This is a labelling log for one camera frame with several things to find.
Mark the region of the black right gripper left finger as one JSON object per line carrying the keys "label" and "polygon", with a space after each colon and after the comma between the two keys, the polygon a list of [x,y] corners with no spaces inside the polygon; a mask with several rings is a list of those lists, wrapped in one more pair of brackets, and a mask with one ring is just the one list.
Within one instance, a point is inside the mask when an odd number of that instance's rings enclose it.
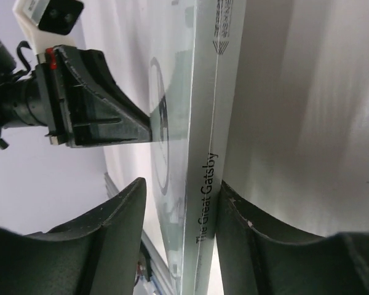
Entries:
{"label": "black right gripper left finger", "polygon": [[132,294],[146,207],[137,178],[48,232],[0,227],[0,294]]}

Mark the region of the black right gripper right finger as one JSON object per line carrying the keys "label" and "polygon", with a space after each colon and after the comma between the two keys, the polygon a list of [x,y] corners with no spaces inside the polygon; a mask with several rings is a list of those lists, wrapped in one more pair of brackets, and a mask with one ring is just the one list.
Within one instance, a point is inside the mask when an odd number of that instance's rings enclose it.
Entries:
{"label": "black right gripper right finger", "polygon": [[369,232],[299,230],[226,183],[216,242],[225,294],[369,294]]}

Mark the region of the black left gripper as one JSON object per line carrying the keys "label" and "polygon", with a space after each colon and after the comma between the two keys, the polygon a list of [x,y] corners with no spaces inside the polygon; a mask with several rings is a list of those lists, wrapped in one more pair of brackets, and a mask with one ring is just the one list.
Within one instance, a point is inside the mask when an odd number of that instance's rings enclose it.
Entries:
{"label": "black left gripper", "polygon": [[71,148],[151,142],[149,116],[116,84],[103,52],[59,45],[40,57],[23,79],[0,53],[0,146],[9,145],[4,129],[20,127],[47,127],[51,144]]}

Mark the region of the grey-green file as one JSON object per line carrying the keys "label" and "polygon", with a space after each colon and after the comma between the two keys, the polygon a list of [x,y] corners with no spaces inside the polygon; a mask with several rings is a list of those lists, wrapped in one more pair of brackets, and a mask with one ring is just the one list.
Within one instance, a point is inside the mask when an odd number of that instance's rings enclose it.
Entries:
{"label": "grey-green file", "polygon": [[151,118],[150,143],[104,149],[118,189],[147,184],[143,241],[162,294],[207,294],[245,1],[86,1],[88,47]]}

